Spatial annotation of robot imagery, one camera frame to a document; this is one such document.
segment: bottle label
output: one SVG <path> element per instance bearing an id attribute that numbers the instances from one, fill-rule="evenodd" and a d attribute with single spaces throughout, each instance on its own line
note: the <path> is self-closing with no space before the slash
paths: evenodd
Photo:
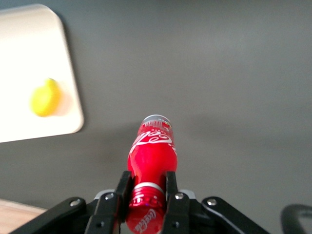
<path id="1" fill-rule="evenodd" d="M 143 233 L 147 229 L 150 221 L 155 218 L 156 212 L 153 209 L 149 209 L 144 218 L 141 219 L 140 222 L 136 225 L 135 230 L 137 232 Z"/>
<path id="2" fill-rule="evenodd" d="M 151 131 L 144 132 L 137 136 L 136 140 L 132 145 L 132 148 L 130 149 L 129 155 L 138 145 L 156 144 L 156 143 L 167 143 L 176 154 L 176 148 L 171 138 L 167 134 L 165 134 L 164 131 L 152 129 Z"/>

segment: yellow lemon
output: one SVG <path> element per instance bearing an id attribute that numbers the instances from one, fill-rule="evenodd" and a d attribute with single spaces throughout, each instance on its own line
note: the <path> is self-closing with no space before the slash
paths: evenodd
<path id="1" fill-rule="evenodd" d="M 61 96 L 62 91 L 58 83 L 48 78 L 43 86 L 34 90 L 30 100 L 31 109 L 40 117 L 50 116 L 59 106 Z"/>

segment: red plastic bottle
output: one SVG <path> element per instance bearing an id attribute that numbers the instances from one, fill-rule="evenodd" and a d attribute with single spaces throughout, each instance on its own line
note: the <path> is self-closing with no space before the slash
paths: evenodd
<path id="1" fill-rule="evenodd" d="M 177 157 L 170 121 L 146 117 L 128 156 L 134 178 L 126 223 L 136 234 L 157 234 L 166 212 L 166 172 L 176 171 Z"/>

